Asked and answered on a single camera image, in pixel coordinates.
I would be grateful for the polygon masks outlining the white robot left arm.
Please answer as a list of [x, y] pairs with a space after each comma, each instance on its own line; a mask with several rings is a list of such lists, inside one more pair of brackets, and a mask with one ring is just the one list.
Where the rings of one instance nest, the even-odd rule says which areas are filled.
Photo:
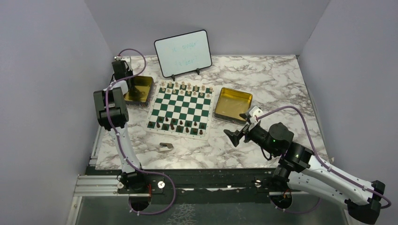
[[128, 134], [129, 113], [124, 100], [131, 87], [128, 77], [133, 72], [124, 60], [112, 62], [112, 67], [115, 80], [107, 88], [93, 93], [96, 116], [99, 125], [109, 132], [115, 143], [122, 164], [120, 182], [140, 193], [147, 188], [148, 181], [141, 171], [141, 163]]

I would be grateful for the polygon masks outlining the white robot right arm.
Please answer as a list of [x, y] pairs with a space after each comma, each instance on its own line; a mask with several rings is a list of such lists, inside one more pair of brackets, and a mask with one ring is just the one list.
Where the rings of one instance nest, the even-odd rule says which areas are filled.
[[265, 186], [276, 191], [300, 190], [328, 200], [347, 210], [349, 215], [365, 224], [374, 225], [382, 209], [381, 195], [385, 184], [366, 181], [334, 169], [315, 153], [293, 141], [294, 133], [283, 123], [273, 124], [269, 130], [259, 122], [247, 124], [235, 132], [224, 130], [234, 146], [254, 142], [272, 157], [279, 157], [278, 166]]

